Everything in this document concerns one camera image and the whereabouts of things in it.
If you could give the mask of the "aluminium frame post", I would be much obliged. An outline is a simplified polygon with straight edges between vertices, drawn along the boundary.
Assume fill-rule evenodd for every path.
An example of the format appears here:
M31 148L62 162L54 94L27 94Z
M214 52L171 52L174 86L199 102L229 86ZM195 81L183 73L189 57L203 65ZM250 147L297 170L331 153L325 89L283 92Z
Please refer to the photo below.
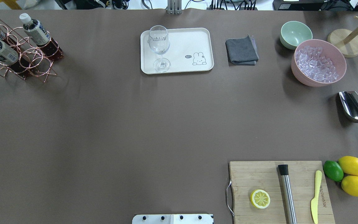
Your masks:
M168 0L166 11L168 14L182 14L182 0Z

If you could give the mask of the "steel muddler black tip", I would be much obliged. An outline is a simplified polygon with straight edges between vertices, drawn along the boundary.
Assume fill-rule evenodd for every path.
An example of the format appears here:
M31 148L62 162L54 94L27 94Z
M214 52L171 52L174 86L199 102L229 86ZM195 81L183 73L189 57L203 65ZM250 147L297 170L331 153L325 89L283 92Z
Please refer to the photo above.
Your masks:
M294 207L294 200L292 196L292 189L289 178L288 164L278 165L278 170L284 187L284 199L286 203L288 223L297 224L296 211Z

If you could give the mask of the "yellow plastic knife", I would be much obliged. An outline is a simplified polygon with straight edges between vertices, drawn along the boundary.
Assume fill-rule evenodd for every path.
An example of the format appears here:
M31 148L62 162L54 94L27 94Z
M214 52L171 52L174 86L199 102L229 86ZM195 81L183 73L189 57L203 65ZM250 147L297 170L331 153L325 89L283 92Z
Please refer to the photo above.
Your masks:
M314 224L318 224L318 202L321 181L322 172L320 170L317 170L314 174L314 197L310 202L310 210Z

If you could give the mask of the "wooden cup rack stand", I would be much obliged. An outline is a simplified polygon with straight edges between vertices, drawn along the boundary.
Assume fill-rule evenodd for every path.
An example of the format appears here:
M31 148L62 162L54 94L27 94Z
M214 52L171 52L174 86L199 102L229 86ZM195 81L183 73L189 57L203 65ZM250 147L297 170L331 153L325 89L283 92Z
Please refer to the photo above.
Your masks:
M336 29L328 35L327 41L346 58L358 56L358 27L355 30Z

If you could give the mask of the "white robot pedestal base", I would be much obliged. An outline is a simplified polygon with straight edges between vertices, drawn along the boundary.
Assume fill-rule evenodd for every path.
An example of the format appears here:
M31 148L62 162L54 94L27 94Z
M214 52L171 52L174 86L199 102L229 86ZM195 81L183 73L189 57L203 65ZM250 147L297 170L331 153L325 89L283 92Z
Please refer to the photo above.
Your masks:
M132 224L213 224L213 214L138 214Z

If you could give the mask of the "mint green bowl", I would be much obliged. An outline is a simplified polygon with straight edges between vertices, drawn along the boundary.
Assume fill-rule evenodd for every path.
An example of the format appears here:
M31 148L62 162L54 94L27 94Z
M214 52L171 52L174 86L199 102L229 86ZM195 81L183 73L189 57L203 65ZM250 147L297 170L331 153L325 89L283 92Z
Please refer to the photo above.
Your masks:
M310 28L299 21L288 21L280 30L280 42L288 49L296 49L299 44L312 38Z

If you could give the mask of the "copper wire bottle basket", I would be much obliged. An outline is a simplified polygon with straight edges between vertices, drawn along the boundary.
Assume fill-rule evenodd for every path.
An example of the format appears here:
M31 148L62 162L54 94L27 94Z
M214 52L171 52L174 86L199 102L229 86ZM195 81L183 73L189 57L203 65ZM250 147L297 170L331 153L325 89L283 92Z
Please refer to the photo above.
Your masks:
M36 46L36 44L28 37L28 35L24 32L23 23L21 22L21 27L12 28L4 21L0 20L0 28L4 30L11 37L16 44L11 46L14 50L16 50L21 57L24 57L30 62L30 66L28 67L31 75L33 77L39 78L41 81L46 82L49 76L56 76L56 72L52 68L54 61L49 60L44 53ZM6 77L8 73L12 72L8 67L0 62L0 75L2 77Z

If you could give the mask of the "grey folded cloth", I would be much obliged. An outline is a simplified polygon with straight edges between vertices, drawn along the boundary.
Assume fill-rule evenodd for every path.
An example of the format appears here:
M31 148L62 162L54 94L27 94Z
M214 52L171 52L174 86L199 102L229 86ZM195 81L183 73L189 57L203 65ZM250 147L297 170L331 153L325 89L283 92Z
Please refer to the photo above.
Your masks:
M254 66L259 60L257 45L253 36L228 39L225 44L229 60L234 65Z

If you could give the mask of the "half lemon slice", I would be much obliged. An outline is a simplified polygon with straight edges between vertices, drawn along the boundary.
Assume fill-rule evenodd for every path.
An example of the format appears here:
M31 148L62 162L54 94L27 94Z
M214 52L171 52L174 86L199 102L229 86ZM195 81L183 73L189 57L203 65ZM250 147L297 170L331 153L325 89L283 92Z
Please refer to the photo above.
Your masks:
M252 191L250 195L251 204L259 209L265 209L270 205L270 195L262 189Z

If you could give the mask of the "pink bowl of ice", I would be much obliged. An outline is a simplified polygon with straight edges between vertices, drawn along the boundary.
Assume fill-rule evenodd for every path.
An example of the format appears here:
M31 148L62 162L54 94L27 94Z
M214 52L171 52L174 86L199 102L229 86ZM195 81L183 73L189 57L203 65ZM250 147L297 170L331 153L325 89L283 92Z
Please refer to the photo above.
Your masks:
M301 83L321 87L343 78L347 63L337 47L323 40L311 39L296 48L291 69Z

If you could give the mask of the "cream rabbit print tray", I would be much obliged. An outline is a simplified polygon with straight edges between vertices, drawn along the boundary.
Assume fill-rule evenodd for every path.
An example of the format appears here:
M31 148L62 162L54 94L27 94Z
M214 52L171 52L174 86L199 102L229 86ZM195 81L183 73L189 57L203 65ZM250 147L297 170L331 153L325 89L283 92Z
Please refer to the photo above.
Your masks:
M214 66L210 32L203 27L168 29L170 48L163 55L171 66L165 73L209 71ZM148 75L158 74L154 62L159 58L148 44L149 30L140 36L140 67Z

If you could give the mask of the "green lime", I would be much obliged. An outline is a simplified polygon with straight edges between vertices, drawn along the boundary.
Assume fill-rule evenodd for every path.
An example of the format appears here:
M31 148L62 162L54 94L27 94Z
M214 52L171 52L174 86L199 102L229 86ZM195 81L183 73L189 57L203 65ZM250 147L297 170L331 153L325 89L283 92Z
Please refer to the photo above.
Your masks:
M336 161L325 161L323 165L323 171L329 179L335 182L340 182L344 177L344 172Z

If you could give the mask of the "clear wine glass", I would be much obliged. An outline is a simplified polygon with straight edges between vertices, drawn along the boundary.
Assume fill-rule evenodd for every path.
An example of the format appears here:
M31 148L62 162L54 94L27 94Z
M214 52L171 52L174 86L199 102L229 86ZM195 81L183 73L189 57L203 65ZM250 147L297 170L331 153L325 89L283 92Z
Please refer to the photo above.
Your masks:
M171 65L170 61L163 57L170 48L170 40L166 27L161 25L151 27L148 34L148 44L150 49L159 55L159 58L154 62L155 70L157 72L168 71Z

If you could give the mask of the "stainless steel ice scoop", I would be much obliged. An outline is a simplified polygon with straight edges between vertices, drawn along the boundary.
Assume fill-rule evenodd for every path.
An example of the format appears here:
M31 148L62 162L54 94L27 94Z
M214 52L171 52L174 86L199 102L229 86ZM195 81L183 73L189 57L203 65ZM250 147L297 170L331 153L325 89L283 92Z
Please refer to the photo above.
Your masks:
M356 91L340 91L338 92L340 101L347 118L358 123L358 94Z

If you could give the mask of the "bamboo cutting board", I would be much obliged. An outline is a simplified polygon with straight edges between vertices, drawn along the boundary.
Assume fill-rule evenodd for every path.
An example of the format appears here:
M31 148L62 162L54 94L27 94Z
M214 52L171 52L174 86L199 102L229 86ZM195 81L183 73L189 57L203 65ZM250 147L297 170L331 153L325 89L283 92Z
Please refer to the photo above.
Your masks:
M287 164L290 187L299 224L312 224L311 200L314 197L314 178L322 171L321 161L231 161L233 211L235 224L287 224L284 185L278 165ZM266 209L254 207L250 195L256 189L267 191L271 202Z

